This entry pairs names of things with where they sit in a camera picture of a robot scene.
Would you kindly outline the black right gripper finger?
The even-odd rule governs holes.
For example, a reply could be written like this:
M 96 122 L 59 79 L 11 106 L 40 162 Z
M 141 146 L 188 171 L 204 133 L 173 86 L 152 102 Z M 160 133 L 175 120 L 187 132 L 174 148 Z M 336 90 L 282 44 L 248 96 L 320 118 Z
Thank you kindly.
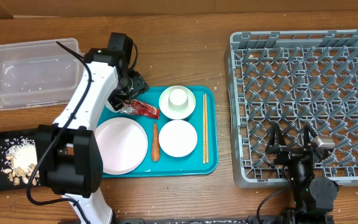
M 305 149 L 309 149 L 311 146 L 311 140 L 317 136 L 316 132 L 310 125 L 306 125 L 303 128 L 303 146 Z
M 271 133 L 265 153 L 281 153 L 287 147 L 281 129 L 277 123 L 273 123 L 270 130 Z

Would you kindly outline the red snack wrapper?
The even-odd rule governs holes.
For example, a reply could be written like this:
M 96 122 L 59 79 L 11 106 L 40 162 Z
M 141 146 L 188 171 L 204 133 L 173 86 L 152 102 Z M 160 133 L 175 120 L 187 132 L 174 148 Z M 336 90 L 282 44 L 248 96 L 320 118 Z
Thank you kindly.
M 126 101 L 119 112 L 129 115 L 146 116 L 152 119 L 159 119 L 160 116 L 160 110 L 157 107 L 139 100 Z

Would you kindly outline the white cup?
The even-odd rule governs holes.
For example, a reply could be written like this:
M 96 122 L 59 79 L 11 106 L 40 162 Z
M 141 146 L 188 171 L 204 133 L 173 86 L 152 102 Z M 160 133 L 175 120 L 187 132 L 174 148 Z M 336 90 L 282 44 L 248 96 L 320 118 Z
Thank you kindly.
M 176 88 L 170 92 L 168 101 L 172 107 L 182 107 L 187 104 L 188 97 L 185 90 Z

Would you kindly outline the large white plate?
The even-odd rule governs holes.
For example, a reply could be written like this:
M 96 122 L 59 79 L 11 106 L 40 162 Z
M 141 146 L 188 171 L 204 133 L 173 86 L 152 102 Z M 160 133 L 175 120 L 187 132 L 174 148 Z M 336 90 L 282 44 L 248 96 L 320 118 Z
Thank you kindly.
M 95 131 L 103 160 L 103 172 L 122 175 L 133 171 L 144 160 L 149 142 L 143 127 L 133 119 L 112 118 Z

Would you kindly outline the wooden chopstick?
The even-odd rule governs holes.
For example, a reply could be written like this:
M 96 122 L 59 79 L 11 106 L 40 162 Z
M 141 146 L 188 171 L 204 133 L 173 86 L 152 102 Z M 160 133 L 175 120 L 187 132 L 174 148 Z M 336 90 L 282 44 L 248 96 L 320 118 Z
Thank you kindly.
M 205 94 L 203 95 L 203 164 L 206 164 Z
M 206 134 L 206 164 L 209 162 L 208 159 L 208 102 L 207 94 L 205 94 L 205 134 Z

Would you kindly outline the white napkin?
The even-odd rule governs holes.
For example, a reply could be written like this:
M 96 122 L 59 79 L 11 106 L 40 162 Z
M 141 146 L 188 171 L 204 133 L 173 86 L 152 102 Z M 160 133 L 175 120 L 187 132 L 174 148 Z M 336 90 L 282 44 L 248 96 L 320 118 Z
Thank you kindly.
M 108 101 L 106 102 L 105 107 L 106 107 L 108 110 L 112 111 L 113 113 L 120 113 L 121 110 L 122 110 L 122 107 L 120 107 L 120 108 L 114 108 L 114 107 L 112 106 L 112 104 L 110 104 L 110 102 L 108 102 Z

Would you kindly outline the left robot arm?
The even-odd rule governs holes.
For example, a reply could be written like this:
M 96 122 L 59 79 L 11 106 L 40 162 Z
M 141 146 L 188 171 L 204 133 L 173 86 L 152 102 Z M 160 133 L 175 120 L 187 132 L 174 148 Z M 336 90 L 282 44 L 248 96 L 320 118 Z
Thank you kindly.
M 133 40 L 113 32 L 106 48 L 92 48 L 84 56 L 64 47 L 85 67 L 74 95 L 51 125 L 40 125 L 35 135 L 37 164 L 30 180 L 52 189 L 68 202 L 80 223 L 115 223 L 116 216 L 100 189 L 103 160 L 94 132 L 106 104 L 119 110 L 145 93 L 149 86 L 134 70 Z

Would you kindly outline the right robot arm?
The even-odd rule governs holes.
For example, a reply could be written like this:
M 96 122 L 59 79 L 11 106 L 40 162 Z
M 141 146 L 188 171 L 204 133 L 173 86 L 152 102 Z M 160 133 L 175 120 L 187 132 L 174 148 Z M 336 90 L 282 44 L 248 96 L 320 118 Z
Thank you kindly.
M 267 154 L 274 154 L 275 165 L 288 169 L 283 172 L 289 182 L 285 188 L 263 199 L 256 211 L 257 223 L 333 223 L 334 201 L 339 192 L 338 184 L 327 177 L 316 177 L 314 165 L 327 159 L 335 147 L 327 136 L 319 136 L 307 125 L 303 128 L 303 145 L 288 146 L 277 123 L 270 130 L 265 148 Z M 293 192 L 294 207 L 286 208 L 278 216 L 261 216 L 262 205 L 270 198 L 286 191 Z

